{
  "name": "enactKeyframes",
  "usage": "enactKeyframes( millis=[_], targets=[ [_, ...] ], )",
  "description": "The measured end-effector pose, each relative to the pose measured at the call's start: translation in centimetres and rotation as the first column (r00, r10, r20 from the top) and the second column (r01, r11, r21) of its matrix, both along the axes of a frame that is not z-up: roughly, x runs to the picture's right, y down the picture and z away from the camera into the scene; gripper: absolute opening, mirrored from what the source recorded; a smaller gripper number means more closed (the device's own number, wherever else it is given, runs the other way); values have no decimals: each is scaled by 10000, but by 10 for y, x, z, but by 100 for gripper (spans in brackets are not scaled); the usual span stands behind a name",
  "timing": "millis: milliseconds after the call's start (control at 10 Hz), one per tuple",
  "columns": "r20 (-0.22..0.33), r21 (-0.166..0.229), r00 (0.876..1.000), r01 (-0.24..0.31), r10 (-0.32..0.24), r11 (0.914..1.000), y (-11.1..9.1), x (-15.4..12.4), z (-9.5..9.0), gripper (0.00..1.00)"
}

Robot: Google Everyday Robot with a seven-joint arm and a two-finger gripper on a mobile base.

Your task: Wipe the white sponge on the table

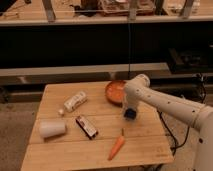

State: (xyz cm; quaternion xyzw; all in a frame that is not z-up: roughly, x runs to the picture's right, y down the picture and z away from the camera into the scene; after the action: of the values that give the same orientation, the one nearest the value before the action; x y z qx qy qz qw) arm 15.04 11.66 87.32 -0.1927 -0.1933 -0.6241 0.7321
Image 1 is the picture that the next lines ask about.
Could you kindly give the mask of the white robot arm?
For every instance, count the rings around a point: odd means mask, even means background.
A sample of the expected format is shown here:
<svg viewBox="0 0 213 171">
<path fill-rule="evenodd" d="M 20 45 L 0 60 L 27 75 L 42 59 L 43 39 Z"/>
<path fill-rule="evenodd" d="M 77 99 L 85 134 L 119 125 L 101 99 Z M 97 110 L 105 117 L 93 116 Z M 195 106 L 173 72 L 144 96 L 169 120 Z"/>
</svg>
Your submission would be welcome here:
<svg viewBox="0 0 213 171">
<path fill-rule="evenodd" d="M 199 132 L 193 171 L 213 171 L 213 107 L 150 88 L 150 79 L 139 74 L 124 85 L 123 115 L 134 120 L 139 102 L 173 116 Z"/>
</svg>

